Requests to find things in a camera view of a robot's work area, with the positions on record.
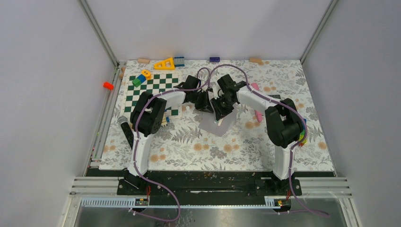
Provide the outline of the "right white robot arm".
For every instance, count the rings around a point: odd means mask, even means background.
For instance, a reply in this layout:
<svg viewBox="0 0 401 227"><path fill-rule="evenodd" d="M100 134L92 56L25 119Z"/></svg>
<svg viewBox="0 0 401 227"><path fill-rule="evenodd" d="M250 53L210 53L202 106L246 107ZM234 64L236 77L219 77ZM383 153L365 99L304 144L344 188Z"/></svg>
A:
<svg viewBox="0 0 401 227"><path fill-rule="evenodd" d="M301 132L306 130L305 121L291 99L265 96L245 81L233 81L228 74L218 79L217 83L222 94L210 101L217 121L232 113L234 104L247 105L264 115L268 137L275 146L273 173L276 179L272 180L271 188L274 193L283 195L290 189L293 148Z"/></svg>

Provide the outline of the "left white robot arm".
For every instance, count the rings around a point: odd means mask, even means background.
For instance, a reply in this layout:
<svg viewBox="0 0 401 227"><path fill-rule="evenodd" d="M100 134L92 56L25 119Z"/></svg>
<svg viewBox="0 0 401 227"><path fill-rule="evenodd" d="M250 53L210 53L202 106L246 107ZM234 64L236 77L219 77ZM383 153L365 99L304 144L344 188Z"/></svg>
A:
<svg viewBox="0 0 401 227"><path fill-rule="evenodd" d="M162 126L165 109L178 104L193 103L195 109L206 113L214 113L209 101L209 94L202 90L201 80L189 75L186 81L173 89L150 93L143 92L131 112L130 119L118 118L118 124L132 148L131 161L124 173L124 181L135 194L142 194L147 182L139 175L148 170L148 157L153 135Z"/></svg>

